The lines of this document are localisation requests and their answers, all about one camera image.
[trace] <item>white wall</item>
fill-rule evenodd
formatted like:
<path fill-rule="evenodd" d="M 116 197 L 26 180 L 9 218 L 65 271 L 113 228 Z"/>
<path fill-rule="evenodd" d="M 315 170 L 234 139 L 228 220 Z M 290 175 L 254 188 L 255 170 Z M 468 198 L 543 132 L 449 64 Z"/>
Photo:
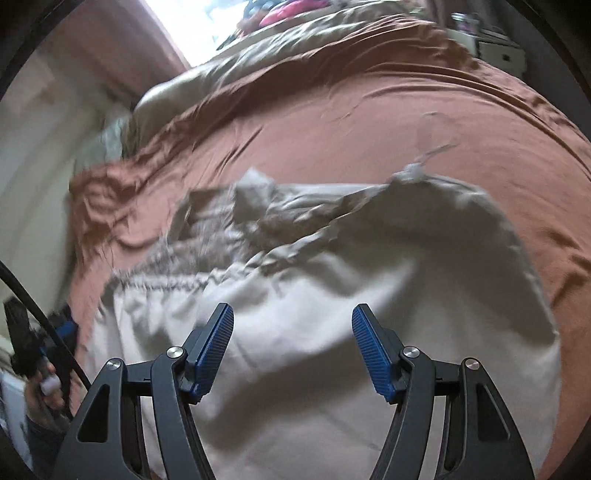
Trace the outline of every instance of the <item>white wall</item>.
<path fill-rule="evenodd" d="M 100 131 L 103 105 L 35 53 L 0 102 L 0 259 L 45 311 L 63 297 L 73 250 L 67 231 L 72 155 Z M 9 296 L 0 286 L 0 300 Z M 0 350 L 10 351 L 0 308 Z"/>

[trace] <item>mattress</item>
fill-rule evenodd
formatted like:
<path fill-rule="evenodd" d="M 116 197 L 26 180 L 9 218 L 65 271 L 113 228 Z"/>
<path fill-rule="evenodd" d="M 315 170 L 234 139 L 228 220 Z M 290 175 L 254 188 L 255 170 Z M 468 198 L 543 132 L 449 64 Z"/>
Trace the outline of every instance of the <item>mattress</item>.
<path fill-rule="evenodd" d="M 424 131 L 429 112 L 447 120 Z M 71 303 L 82 343 L 112 270 L 145 258 L 189 191 L 237 181 L 250 167 L 279 183 L 383 183 L 449 139 L 456 147 L 427 169 L 489 192 L 524 241 L 558 322 L 560 410 L 539 476 L 548 478 L 591 412 L 591 145 L 523 82 L 404 15 L 221 86 L 130 159 L 72 180 Z"/>

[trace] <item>hand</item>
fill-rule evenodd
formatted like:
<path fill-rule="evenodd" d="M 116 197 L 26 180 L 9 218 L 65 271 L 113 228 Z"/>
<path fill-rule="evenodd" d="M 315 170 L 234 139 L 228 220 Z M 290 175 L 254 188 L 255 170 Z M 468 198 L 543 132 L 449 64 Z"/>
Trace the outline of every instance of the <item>hand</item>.
<path fill-rule="evenodd" d="M 52 364 L 47 365 L 47 370 L 50 375 L 56 372 L 56 368 Z M 61 389 L 58 388 L 51 395 L 44 396 L 41 393 L 42 377 L 41 373 L 37 372 L 34 377 L 30 378 L 25 386 L 25 403 L 27 404 L 27 414 L 29 418 L 35 423 L 45 427 L 46 429 L 54 429 L 55 425 L 48 408 L 52 410 L 61 410 L 64 405 Z"/>

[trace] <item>beige cloth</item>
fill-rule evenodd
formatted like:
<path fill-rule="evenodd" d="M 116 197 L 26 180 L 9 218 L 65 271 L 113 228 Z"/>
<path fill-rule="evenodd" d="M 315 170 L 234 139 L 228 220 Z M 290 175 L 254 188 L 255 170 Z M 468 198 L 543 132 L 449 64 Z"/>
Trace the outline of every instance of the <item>beige cloth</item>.
<path fill-rule="evenodd" d="M 522 243 L 482 190 L 414 169 L 386 186 L 245 179 L 195 192 L 150 258 L 109 282 L 86 372 L 181 345 L 218 302 L 233 307 L 234 332 L 193 408 L 218 479 L 370 477 L 395 408 L 353 339 L 358 303 L 433 359 L 481 360 L 541 467 L 558 413 L 558 331 Z M 142 410 L 164 476 L 149 398 Z M 434 476 L 442 425 L 438 408 L 421 480 Z"/>

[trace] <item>metal pivot screw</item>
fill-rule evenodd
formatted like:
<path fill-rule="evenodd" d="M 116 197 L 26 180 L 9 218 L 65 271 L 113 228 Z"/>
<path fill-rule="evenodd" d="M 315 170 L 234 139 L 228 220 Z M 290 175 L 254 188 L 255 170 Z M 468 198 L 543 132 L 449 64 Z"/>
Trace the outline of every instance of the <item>metal pivot screw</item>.
<path fill-rule="evenodd" d="M 168 358 L 178 358 L 183 354 L 183 347 L 181 346 L 172 346 L 168 350 L 166 350 L 166 356 Z"/>
<path fill-rule="evenodd" d="M 409 358 L 416 358 L 421 353 L 421 351 L 415 346 L 406 346 L 404 347 L 404 350 L 402 350 L 402 352 L 404 353 L 404 356 L 407 356 Z"/>
<path fill-rule="evenodd" d="M 121 360 L 118 358 L 112 358 L 107 362 L 107 368 L 109 370 L 117 370 L 121 366 Z"/>
<path fill-rule="evenodd" d="M 478 360 L 473 358 L 467 359 L 464 363 L 466 368 L 469 368 L 470 370 L 478 370 L 480 368 L 480 363 L 478 363 Z"/>

